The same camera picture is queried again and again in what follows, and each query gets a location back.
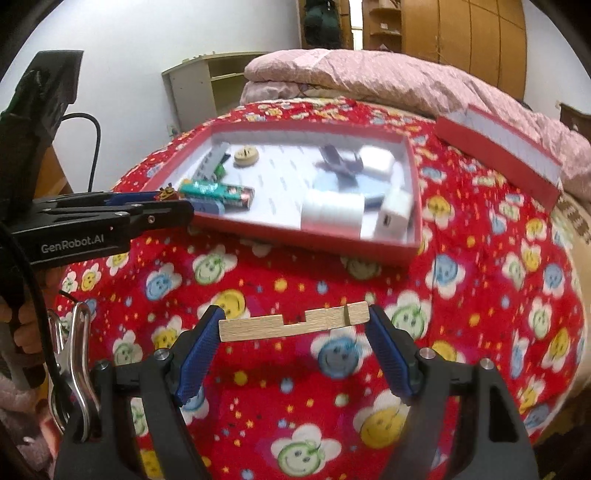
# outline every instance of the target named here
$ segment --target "metal clip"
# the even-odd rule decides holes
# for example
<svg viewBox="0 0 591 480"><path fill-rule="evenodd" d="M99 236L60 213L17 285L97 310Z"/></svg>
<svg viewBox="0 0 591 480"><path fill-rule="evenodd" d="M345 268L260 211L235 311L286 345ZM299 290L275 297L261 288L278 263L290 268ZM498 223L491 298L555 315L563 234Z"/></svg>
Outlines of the metal clip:
<svg viewBox="0 0 591 480"><path fill-rule="evenodd" d="M53 341L56 361L60 368L60 375L72 389L80 410L82 411L82 438L86 441L90 436L90 425L93 417L98 417L100 404L96 396L88 370L88 337L90 331L90 310L84 302L78 302L72 311L72 326L70 334L64 340L63 331L58 315L50 310L49 321L51 339ZM50 381L50 411L57 427L63 433L68 421L67 415L57 408L53 385Z"/></svg>

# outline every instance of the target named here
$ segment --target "popsicle stick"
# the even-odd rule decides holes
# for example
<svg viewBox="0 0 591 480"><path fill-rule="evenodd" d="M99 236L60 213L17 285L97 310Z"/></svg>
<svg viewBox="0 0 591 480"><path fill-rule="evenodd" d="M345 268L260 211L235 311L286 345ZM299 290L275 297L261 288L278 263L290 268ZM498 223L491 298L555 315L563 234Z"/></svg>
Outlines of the popsicle stick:
<svg viewBox="0 0 591 480"><path fill-rule="evenodd" d="M261 340L358 325L369 321L369 308L367 302L360 301L348 304L346 308L343 306L306 310L305 315L305 322L293 323L292 325L283 324L283 315L220 320L220 340L222 342Z"/></svg>

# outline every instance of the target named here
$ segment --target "round wooden object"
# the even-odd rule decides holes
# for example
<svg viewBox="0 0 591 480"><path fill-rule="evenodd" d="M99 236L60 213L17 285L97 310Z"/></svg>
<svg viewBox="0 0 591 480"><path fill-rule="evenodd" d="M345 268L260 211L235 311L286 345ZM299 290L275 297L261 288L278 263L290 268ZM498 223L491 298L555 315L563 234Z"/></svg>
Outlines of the round wooden object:
<svg viewBox="0 0 591 480"><path fill-rule="evenodd" d="M255 147L246 145L234 153L234 163L238 167L250 167L258 160L258 150Z"/></svg>

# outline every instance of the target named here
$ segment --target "screw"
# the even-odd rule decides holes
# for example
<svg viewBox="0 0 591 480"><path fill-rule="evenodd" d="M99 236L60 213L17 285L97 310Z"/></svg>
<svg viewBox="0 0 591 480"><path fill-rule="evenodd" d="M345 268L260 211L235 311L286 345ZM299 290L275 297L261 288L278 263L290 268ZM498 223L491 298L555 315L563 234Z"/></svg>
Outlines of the screw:
<svg viewBox="0 0 591 480"><path fill-rule="evenodd" d="M156 357L156 360L158 360L158 361L166 360L169 355L170 355L170 350L168 350L167 348L159 348L158 350L156 350L154 352L154 356Z"/></svg>
<svg viewBox="0 0 591 480"><path fill-rule="evenodd" d="M96 363L96 367L99 370L104 370L105 368L107 368L109 366L109 361L106 359L100 360Z"/></svg>
<svg viewBox="0 0 591 480"><path fill-rule="evenodd" d="M435 358L435 350L429 347L423 347L418 351L418 354L422 356L425 360L431 360Z"/></svg>
<svg viewBox="0 0 591 480"><path fill-rule="evenodd" d="M483 358L480 360L480 366L484 370L492 370L495 367L495 363L490 358Z"/></svg>

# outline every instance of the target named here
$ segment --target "white block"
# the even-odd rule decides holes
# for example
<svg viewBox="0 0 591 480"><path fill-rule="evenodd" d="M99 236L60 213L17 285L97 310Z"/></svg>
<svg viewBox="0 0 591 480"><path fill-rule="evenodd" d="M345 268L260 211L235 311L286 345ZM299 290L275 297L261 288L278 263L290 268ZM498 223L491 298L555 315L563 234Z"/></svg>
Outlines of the white block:
<svg viewBox="0 0 591 480"><path fill-rule="evenodd" d="M355 193L310 189L301 208L300 228L309 232L359 238L365 199Z"/></svg>
<svg viewBox="0 0 591 480"><path fill-rule="evenodd" d="M363 162L363 173L379 179L390 179L396 162L390 150L364 145L359 149L359 156Z"/></svg>
<svg viewBox="0 0 591 480"><path fill-rule="evenodd" d="M404 237L413 212L413 196L401 189L392 189L386 195L378 213L374 238L397 240Z"/></svg>

